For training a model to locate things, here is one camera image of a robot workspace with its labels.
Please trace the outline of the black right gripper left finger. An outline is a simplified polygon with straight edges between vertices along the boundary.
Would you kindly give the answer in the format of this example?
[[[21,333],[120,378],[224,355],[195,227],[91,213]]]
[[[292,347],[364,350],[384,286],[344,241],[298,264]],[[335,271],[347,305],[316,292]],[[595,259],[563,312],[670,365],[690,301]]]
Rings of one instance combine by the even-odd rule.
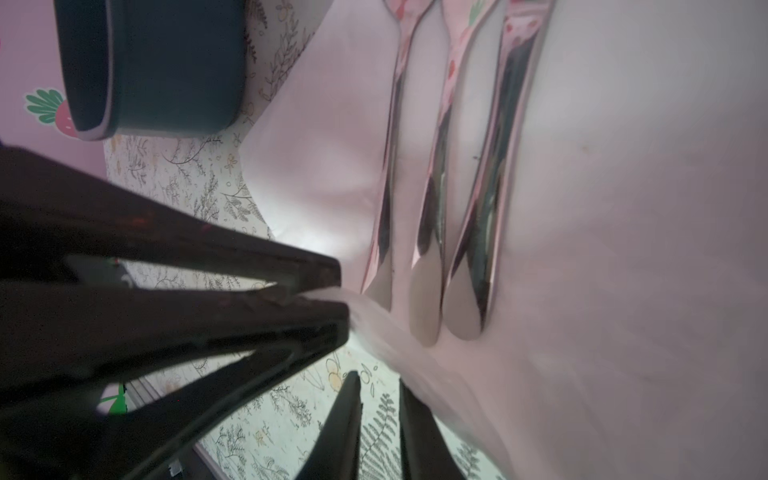
[[[356,371],[345,378],[320,435],[296,480],[356,480],[362,421],[361,382]]]

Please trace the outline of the silver table knife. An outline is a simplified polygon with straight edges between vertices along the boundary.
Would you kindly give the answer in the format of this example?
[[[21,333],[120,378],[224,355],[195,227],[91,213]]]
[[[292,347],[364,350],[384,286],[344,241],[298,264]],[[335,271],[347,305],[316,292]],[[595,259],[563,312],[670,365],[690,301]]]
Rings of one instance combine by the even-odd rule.
[[[509,183],[527,98],[554,3],[508,1],[486,138],[441,307],[457,338],[480,337],[492,310]]]

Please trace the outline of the silver spoon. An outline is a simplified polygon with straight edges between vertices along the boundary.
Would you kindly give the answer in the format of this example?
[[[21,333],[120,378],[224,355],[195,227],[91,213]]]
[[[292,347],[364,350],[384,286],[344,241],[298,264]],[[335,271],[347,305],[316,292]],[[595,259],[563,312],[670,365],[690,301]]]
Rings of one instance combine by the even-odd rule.
[[[393,70],[385,148],[376,216],[362,293],[389,311],[393,290],[394,180],[402,110],[403,85],[415,30],[430,9],[431,0],[387,1],[399,28],[398,51]]]

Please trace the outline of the silver fork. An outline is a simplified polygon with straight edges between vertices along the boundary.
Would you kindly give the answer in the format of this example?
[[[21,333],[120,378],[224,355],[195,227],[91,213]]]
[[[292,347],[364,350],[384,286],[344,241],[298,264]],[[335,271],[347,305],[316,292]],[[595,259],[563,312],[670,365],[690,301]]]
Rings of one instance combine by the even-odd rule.
[[[449,47],[437,125],[420,197],[420,211],[410,261],[408,316],[411,335],[424,347],[437,343],[444,291],[447,158],[454,97],[461,68],[475,32],[495,8],[494,1],[443,1],[442,18]]]

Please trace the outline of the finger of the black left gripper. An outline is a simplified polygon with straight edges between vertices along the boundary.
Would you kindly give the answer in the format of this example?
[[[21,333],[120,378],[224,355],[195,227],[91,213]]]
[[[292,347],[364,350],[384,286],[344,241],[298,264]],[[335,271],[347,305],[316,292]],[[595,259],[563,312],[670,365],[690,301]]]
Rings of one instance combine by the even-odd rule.
[[[31,151],[1,150],[1,275],[70,281],[72,255],[338,286],[338,260],[199,220]]]
[[[253,398],[343,345],[349,308],[273,289],[1,286],[1,475],[143,479]],[[112,383],[240,359],[124,415]]]

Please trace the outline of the teal plastic tray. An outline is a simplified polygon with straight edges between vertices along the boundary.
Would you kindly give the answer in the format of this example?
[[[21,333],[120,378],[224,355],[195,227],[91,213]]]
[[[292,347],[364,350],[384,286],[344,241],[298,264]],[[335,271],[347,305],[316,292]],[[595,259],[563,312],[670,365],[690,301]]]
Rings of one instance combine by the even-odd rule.
[[[241,1],[57,1],[76,135],[200,137],[231,125],[245,85]]]

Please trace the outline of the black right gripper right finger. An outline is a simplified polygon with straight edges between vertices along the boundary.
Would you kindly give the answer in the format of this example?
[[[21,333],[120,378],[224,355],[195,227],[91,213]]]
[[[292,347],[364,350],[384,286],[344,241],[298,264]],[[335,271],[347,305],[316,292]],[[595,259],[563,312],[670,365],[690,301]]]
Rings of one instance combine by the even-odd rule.
[[[401,470],[405,480],[465,480],[434,416],[405,385],[400,387]]]

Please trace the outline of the white paper napkin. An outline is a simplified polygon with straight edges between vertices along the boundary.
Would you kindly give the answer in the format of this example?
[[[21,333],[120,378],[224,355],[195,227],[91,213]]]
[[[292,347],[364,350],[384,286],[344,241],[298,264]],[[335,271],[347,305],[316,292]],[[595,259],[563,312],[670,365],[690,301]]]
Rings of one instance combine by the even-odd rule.
[[[358,343],[518,479],[767,475],[767,5],[557,1],[529,87],[482,336],[409,332],[449,37],[418,26],[392,311],[359,292],[399,29],[336,1],[240,147],[281,242],[338,259]]]

